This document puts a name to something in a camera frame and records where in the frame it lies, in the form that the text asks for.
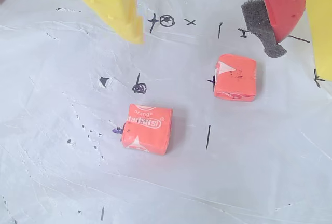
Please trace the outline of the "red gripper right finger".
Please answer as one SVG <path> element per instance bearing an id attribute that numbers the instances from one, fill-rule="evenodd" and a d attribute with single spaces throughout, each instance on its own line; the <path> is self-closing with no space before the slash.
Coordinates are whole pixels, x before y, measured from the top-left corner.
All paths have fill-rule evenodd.
<path id="1" fill-rule="evenodd" d="M 280 43 L 302 17 L 306 0 L 248 0 L 241 6 L 247 30 L 262 43 L 271 58 L 287 53 Z"/>

